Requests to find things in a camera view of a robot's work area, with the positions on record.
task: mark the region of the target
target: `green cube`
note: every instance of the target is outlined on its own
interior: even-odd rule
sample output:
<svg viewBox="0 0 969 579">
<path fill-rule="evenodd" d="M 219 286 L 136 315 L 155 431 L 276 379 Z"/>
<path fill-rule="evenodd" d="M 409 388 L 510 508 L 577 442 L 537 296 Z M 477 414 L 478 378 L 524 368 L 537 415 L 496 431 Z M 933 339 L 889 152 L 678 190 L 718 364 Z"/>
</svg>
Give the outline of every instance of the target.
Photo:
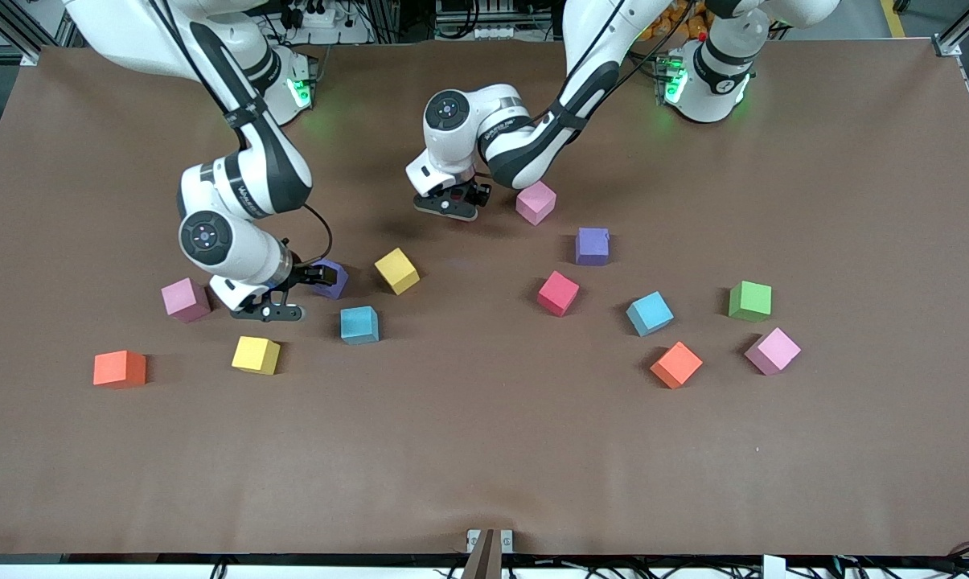
<svg viewBox="0 0 969 579">
<path fill-rule="evenodd" d="M 743 281 L 731 289 L 731 303 L 727 315 L 747 322 L 763 322 L 770 318 L 770 286 Z"/>
</svg>

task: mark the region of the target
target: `yellow cube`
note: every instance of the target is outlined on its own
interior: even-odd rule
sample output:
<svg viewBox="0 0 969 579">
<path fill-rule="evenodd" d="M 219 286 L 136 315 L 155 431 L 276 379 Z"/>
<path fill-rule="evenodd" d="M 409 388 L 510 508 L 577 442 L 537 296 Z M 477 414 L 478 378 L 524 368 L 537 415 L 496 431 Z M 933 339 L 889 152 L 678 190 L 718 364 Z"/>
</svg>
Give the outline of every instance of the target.
<svg viewBox="0 0 969 579">
<path fill-rule="evenodd" d="M 241 336 L 234 351 L 231 366 L 238 370 L 272 376 L 277 370 L 277 358 L 281 356 L 281 344 L 267 338 Z"/>
<path fill-rule="evenodd" d="M 380 275 L 384 276 L 384 281 L 387 281 L 392 290 L 395 290 L 396 296 L 409 290 L 419 281 L 417 268 L 413 267 L 409 257 L 402 253 L 402 249 L 397 247 L 393 252 L 381 257 L 374 265 L 377 266 Z"/>
</svg>

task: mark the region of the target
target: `pink cube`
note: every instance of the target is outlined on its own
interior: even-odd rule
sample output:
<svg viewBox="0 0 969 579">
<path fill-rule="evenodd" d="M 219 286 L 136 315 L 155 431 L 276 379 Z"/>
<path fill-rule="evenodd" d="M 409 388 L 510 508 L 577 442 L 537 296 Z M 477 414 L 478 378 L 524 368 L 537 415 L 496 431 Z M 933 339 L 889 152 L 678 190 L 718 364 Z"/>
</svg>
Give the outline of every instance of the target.
<svg viewBox="0 0 969 579">
<path fill-rule="evenodd" d="M 802 348 L 798 347 L 781 327 L 763 336 L 745 352 L 745 357 L 767 376 L 778 374 L 792 362 Z"/>
<path fill-rule="evenodd" d="M 516 211 L 531 221 L 532 226 L 542 223 L 552 209 L 555 209 L 555 191 L 540 181 L 516 196 Z"/>
<path fill-rule="evenodd" d="M 538 292 L 538 303 L 562 318 L 569 309 L 569 304 L 573 303 L 573 298 L 577 297 L 577 290 L 580 288 L 561 273 L 554 271 Z"/>
<path fill-rule="evenodd" d="M 163 287 L 166 313 L 180 322 L 194 322 L 209 313 L 209 299 L 205 289 L 186 277 L 174 285 Z"/>
</svg>

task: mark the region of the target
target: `brown table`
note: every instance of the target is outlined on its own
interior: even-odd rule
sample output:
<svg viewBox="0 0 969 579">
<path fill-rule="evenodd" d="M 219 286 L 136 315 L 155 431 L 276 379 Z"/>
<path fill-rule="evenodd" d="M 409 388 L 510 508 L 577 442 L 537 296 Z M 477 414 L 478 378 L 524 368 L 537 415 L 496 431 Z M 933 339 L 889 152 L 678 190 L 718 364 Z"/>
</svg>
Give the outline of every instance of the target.
<svg viewBox="0 0 969 579">
<path fill-rule="evenodd" d="M 552 167 L 538 228 L 496 191 L 476 224 L 418 213 L 404 179 L 433 92 L 510 81 L 531 110 L 559 45 L 340 48 L 288 133 L 349 266 L 301 323 L 183 325 L 159 289 L 202 278 L 176 246 L 176 179 L 232 150 L 202 89 L 82 49 L 21 71 L 0 125 L 0 552 L 448 551 L 514 528 L 528 552 L 944 553 L 969 539 L 969 98 L 925 40 L 771 43 L 719 125 L 632 80 Z M 301 254 L 304 212 L 265 220 Z M 579 226 L 614 261 L 581 268 Z M 400 246 L 423 279 L 384 290 Z M 533 301 L 553 269 L 570 315 Z M 774 318 L 726 289 L 774 286 Z M 676 314 L 632 334 L 627 304 Z M 372 305 L 384 341 L 338 339 Z M 785 374 L 741 356 L 781 326 Z M 274 377 L 239 335 L 282 341 Z M 647 367 L 683 340 L 687 388 Z M 92 356 L 150 357 L 145 388 Z"/>
</svg>

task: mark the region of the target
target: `colored block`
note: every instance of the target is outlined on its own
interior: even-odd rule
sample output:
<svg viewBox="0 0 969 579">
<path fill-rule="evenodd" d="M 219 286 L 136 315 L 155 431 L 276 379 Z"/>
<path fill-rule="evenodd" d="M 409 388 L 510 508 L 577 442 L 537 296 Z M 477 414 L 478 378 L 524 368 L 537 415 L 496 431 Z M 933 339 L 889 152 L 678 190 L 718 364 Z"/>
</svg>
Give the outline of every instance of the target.
<svg viewBox="0 0 969 579">
<path fill-rule="evenodd" d="M 538 303 L 562 318 L 569 309 L 569 305 L 573 304 L 573 299 L 577 297 L 577 291 L 580 288 L 561 273 L 554 271 L 539 290 Z"/>
<path fill-rule="evenodd" d="M 674 319 L 674 313 L 671 312 L 671 308 L 667 306 L 661 294 L 656 292 L 630 304 L 627 308 L 627 317 L 634 324 L 638 336 L 648 336 L 671 322 Z"/>
<path fill-rule="evenodd" d="M 651 370 L 669 388 L 680 388 L 701 365 L 702 360 L 688 346 L 678 342 L 653 363 Z"/>
<path fill-rule="evenodd" d="M 380 341 L 377 310 L 370 306 L 341 310 L 341 339 L 353 346 Z"/>
<path fill-rule="evenodd" d="M 555 209 L 555 191 L 540 181 L 516 196 L 516 211 L 531 221 L 532 226 L 542 223 L 552 209 Z"/>
<path fill-rule="evenodd" d="M 334 285 L 311 285 L 311 289 L 320 296 L 327 296 L 332 300 L 340 299 L 341 293 L 345 290 L 345 283 L 348 283 L 348 272 L 345 268 L 330 260 L 317 260 L 312 265 L 326 266 L 338 272 L 338 281 Z"/>
<path fill-rule="evenodd" d="M 210 311 L 205 287 L 197 285 L 189 277 L 163 287 L 162 294 L 166 313 L 180 322 L 194 322 Z"/>
<path fill-rule="evenodd" d="M 727 315 L 748 322 L 763 322 L 770 318 L 770 294 L 769 285 L 751 281 L 738 283 L 731 289 Z"/>
<path fill-rule="evenodd" d="M 395 290 L 396 296 L 400 296 L 419 281 L 417 268 L 413 267 L 409 257 L 402 253 L 402 249 L 397 247 L 393 252 L 377 260 L 374 265 L 377 266 L 380 275 L 384 276 L 384 281 L 392 287 L 392 290 Z"/>
<path fill-rule="evenodd" d="M 745 352 L 745 357 L 755 363 L 760 372 L 772 376 L 781 373 L 800 351 L 803 349 L 783 333 L 781 327 L 777 327 L 753 344 Z"/>
<path fill-rule="evenodd" d="M 277 371 L 278 358 L 281 358 L 281 344 L 267 338 L 241 336 L 231 366 L 252 374 L 272 376 Z"/>
<path fill-rule="evenodd" d="M 605 266 L 610 260 L 610 230 L 579 228 L 577 230 L 577 265 Z"/>
<path fill-rule="evenodd" d="M 133 388 L 146 382 L 144 355 L 115 351 L 95 356 L 94 385 L 102 388 Z"/>
</svg>

